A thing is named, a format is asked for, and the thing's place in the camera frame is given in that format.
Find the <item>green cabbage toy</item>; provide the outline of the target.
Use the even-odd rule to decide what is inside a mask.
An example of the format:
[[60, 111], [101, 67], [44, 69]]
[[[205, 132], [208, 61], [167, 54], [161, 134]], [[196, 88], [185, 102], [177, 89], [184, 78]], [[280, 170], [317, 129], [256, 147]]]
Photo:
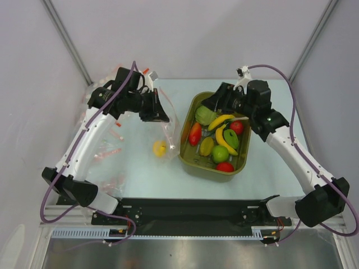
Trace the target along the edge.
[[200, 106], [196, 109], [195, 119], [203, 126], [208, 126], [217, 117], [217, 113], [208, 109], [205, 106]]

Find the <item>clear zip top bag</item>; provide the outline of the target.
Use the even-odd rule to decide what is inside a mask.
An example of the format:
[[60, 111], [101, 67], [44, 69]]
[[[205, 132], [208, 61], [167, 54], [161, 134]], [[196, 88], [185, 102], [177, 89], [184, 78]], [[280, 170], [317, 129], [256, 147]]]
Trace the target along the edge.
[[161, 164], [166, 164], [172, 161], [180, 153], [180, 123], [174, 108], [173, 103], [171, 102], [168, 95], [161, 89], [158, 88], [159, 100], [162, 104], [162, 107], [169, 117], [169, 122], [164, 123], [152, 123], [151, 124], [151, 135], [150, 142], [152, 143], [152, 153], [153, 153], [153, 144], [155, 141], [165, 141], [167, 143], [167, 153], [165, 156], [159, 158], [156, 157], [153, 153], [154, 159]]

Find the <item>long yellow banana toy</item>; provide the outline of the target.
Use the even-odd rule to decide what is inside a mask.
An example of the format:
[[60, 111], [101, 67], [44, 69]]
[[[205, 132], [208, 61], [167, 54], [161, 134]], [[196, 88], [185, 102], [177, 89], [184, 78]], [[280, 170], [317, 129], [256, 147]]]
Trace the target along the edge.
[[224, 146], [230, 155], [238, 155], [239, 139], [234, 130], [227, 128], [226, 124], [217, 128], [215, 131], [215, 139], [218, 145]]

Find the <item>yellow lemon toy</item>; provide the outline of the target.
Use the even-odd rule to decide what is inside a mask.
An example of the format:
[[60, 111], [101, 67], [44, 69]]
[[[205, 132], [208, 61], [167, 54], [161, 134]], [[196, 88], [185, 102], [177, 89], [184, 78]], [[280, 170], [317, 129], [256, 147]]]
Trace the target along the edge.
[[163, 157], [167, 153], [167, 143], [163, 140], [155, 141], [153, 144], [153, 153], [156, 157]]

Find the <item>red mango toy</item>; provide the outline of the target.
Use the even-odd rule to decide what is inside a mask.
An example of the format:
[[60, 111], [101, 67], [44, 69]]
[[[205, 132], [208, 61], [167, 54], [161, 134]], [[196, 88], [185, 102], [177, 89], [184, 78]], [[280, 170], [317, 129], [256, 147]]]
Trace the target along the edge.
[[191, 146], [196, 146], [202, 136], [202, 127], [201, 124], [198, 122], [195, 122], [192, 126], [189, 135], [188, 135], [188, 142]]

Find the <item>olive green plastic bin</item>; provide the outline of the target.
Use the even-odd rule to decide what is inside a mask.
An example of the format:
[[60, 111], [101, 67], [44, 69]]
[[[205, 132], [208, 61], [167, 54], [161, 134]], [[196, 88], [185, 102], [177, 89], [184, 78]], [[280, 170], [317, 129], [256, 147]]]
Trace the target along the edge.
[[195, 109], [200, 106], [201, 101], [210, 97], [212, 92], [202, 92], [197, 94], [188, 109], [185, 123], [181, 132], [180, 160], [183, 162], [185, 171], [197, 177], [214, 178], [215, 180], [231, 180], [236, 174], [241, 172], [247, 161], [248, 148], [250, 144], [251, 127], [247, 120], [244, 121], [244, 132], [239, 135], [239, 149], [237, 156], [230, 156], [228, 162], [233, 165], [234, 171], [226, 172], [216, 170], [217, 164], [211, 156], [201, 156], [200, 146], [191, 146], [188, 141], [191, 127], [195, 124]]

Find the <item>green apple toy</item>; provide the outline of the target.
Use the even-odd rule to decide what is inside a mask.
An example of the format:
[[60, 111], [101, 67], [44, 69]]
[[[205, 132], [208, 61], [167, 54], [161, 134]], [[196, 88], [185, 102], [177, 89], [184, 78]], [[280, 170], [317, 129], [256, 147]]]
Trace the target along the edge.
[[211, 157], [217, 164], [225, 162], [229, 158], [228, 149], [222, 145], [216, 145], [211, 151]]

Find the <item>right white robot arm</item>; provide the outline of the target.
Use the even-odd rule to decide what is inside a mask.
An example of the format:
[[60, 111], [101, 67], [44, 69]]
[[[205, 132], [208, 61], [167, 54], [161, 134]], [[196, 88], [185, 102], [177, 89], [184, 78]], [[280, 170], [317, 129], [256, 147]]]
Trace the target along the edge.
[[325, 169], [312, 168], [307, 161], [318, 165], [312, 156], [303, 157], [302, 145], [290, 137], [289, 123], [271, 107], [271, 90], [266, 81], [252, 80], [247, 85], [221, 83], [217, 91], [203, 100], [208, 109], [223, 113], [239, 113], [248, 117], [251, 129], [284, 160], [297, 178], [303, 197], [269, 197], [259, 210], [259, 219], [271, 225], [279, 217], [295, 217], [306, 226], [314, 227], [343, 212], [349, 184], [344, 178], [335, 179]]

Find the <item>small yellow banana toy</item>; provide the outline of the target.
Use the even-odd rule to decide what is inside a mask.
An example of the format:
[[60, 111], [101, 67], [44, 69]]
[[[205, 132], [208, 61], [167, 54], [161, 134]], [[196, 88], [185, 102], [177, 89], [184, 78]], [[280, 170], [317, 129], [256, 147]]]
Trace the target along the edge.
[[225, 120], [229, 120], [229, 119], [233, 119], [233, 118], [235, 118], [235, 116], [231, 115], [231, 114], [223, 114], [223, 115], [218, 116], [208, 125], [208, 131], [214, 130], [217, 126], [219, 126]]

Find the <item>red apple toy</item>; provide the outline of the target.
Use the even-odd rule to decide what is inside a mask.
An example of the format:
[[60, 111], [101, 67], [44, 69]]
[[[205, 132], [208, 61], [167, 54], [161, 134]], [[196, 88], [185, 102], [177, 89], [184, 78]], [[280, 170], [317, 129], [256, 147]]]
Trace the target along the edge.
[[244, 129], [245, 129], [243, 123], [240, 120], [232, 121], [229, 127], [238, 136], [241, 135], [244, 132]]

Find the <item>yellow starfruit toy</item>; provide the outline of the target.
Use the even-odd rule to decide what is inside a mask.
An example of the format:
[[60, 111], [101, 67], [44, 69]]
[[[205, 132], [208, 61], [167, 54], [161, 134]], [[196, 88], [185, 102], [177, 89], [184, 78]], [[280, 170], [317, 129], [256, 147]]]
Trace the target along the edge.
[[199, 153], [201, 156], [209, 156], [214, 147], [214, 140], [212, 137], [206, 137], [200, 144]]

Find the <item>red tomato toy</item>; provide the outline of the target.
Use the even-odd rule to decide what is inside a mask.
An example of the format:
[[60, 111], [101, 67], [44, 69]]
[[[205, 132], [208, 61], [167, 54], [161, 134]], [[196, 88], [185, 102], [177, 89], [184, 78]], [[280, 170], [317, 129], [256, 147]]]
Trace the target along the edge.
[[229, 162], [222, 162], [216, 166], [216, 170], [222, 171], [225, 173], [231, 173], [231, 172], [234, 172], [234, 166]]

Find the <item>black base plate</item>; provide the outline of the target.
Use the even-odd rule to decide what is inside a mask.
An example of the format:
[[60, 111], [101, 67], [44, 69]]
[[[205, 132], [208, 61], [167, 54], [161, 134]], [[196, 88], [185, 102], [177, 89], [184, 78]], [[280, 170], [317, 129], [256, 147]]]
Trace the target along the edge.
[[135, 222], [137, 236], [245, 236], [254, 226], [292, 226], [273, 217], [265, 200], [124, 198], [115, 215]]

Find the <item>aluminium frame rail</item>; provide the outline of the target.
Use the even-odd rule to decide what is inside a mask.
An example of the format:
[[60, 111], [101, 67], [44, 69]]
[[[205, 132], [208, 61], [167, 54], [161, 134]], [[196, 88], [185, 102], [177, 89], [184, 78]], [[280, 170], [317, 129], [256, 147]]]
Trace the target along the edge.
[[239, 226], [274, 226], [283, 223], [291, 226], [299, 222], [295, 217], [270, 216], [264, 206], [124, 206], [121, 205], [114, 213], [105, 216], [99, 210], [82, 208], [80, 206], [47, 206], [43, 210], [43, 217], [50, 222], [64, 220], [70, 213], [92, 215], [93, 225], [119, 225], [122, 218], [133, 220], [137, 226], [144, 226], [153, 221], [166, 222], [228, 222]]

